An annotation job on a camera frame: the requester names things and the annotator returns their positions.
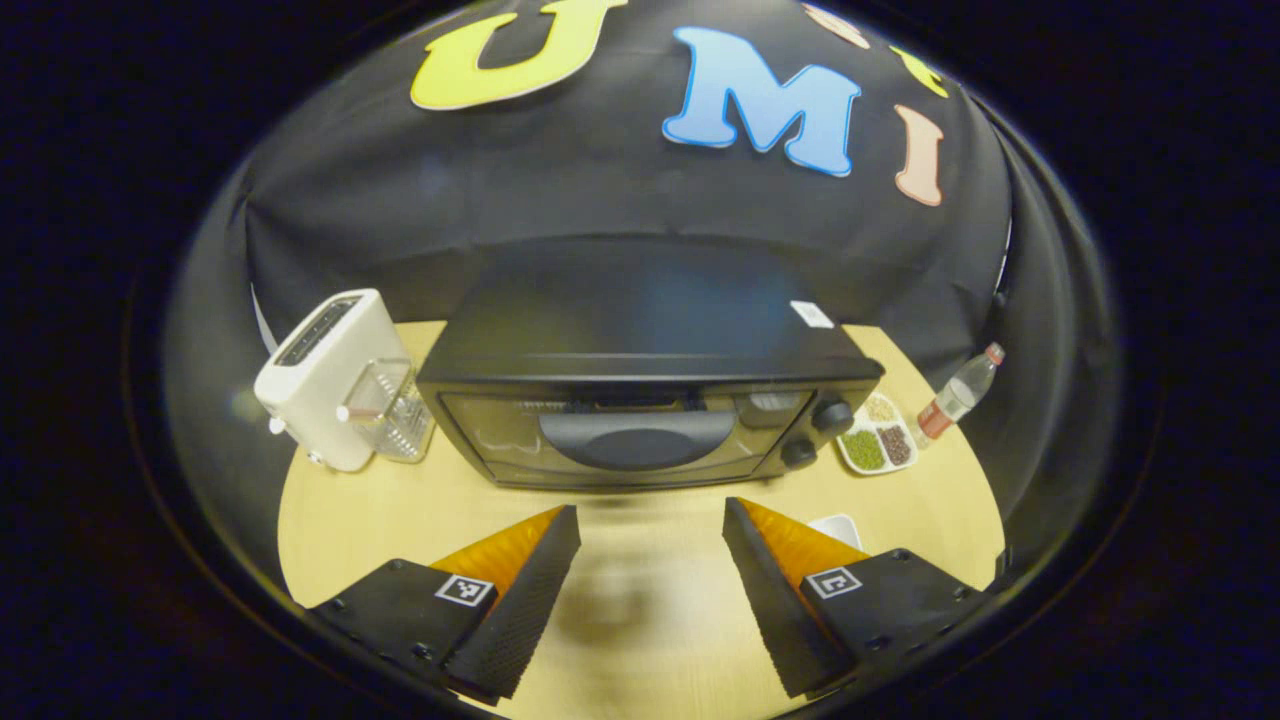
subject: green beans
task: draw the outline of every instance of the green beans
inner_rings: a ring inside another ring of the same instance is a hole
[[[884,466],[884,454],[881,452],[876,436],[868,430],[859,430],[851,436],[842,436],[840,442],[845,445],[849,459],[854,465],[864,470],[879,470]]]

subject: grain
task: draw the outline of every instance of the grain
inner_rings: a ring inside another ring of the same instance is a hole
[[[877,423],[892,423],[897,419],[897,410],[883,397],[873,395],[867,398],[867,415]]]

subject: white label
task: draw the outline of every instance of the white label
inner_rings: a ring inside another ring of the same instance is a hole
[[[803,300],[792,300],[791,306],[795,307],[795,311],[800,314],[800,318],[803,318],[805,324],[808,324],[810,328],[829,329],[836,327],[836,323],[832,323],[831,318],[823,314],[823,311],[813,302],[805,302]]]

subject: letter u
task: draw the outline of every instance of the letter u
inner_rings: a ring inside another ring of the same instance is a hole
[[[556,15],[547,44],[532,58],[506,68],[480,69],[480,53],[493,31],[516,19],[516,13],[494,15],[453,32],[426,46],[428,56],[413,77],[410,97],[426,110],[457,110],[527,95],[577,72],[595,53],[609,8],[627,0],[559,0],[543,6]]]

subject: letter m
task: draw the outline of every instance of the letter m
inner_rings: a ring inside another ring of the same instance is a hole
[[[732,97],[756,151],[773,147],[799,118],[800,132],[787,141],[787,158],[831,176],[849,174],[849,113],[861,94],[852,81],[809,65],[778,85],[764,58],[736,35],[701,27],[676,28],[675,35],[692,51],[692,67],[684,110],[662,124],[667,140],[709,147],[733,145],[737,129],[724,118]]]

